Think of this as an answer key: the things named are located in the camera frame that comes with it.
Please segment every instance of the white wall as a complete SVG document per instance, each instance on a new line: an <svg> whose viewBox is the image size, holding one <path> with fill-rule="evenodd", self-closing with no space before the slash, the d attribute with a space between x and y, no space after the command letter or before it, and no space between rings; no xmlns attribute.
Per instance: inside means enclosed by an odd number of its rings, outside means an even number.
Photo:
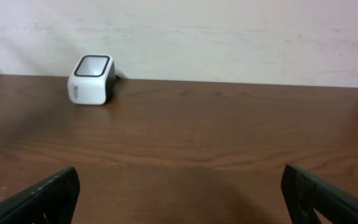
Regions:
<svg viewBox="0 0 358 224"><path fill-rule="evenodd" d="M358 0L0 0L0 73L358 87Z"/></svg>

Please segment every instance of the black plastic object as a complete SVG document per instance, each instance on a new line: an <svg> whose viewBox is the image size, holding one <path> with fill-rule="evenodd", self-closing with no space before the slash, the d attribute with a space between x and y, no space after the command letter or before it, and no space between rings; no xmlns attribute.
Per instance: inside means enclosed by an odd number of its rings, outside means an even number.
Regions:
<svg viewBox="0 0 358 224"><path fill-rule="evenodd" d="M358 224L358 198L297 166L285 167L281 189L294 224L321 223L314 210L333 224Z"/></svg>
<svg viewBox="0 0 358 224"><path fill-rule="evenodd" d="M0 224L69 224L80 181L74 167L57 172L0 203Z"/></svg>

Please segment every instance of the brown tabletop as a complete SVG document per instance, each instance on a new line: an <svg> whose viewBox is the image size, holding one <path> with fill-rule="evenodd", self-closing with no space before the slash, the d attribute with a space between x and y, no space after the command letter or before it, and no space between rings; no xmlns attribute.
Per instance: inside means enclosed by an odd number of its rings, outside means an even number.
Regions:
<svg viewBox="0 0 358 224"><path fill-rule="evenodd" d="M0 201L66 166L73 223L290 223L287 163L358 196L358 88L128 80L80 106L66 85L0 75Z"/></svg>

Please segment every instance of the small white box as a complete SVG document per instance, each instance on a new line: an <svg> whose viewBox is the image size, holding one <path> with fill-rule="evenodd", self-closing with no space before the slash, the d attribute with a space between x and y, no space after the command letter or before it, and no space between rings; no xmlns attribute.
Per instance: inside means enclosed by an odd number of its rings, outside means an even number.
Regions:
<svg viewBox="0 0 358 224"><path fill-rule="evenodd" d="M73 103L102 105L111 96L115 80L110 55L85 55L68 78L68 96Z"/></svg>

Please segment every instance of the wooden table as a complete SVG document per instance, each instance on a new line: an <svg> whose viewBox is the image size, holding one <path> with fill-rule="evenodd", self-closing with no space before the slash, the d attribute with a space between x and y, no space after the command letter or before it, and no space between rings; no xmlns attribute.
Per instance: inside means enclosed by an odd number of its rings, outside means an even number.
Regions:
<svg viewBox="0 0 358 224"><path fill-rule="evenodd" d="M79 106L66 84L0 75L0 201L75 166L73 223L290 223L291 162L358 196L358 88L128 80Z"/></svg>

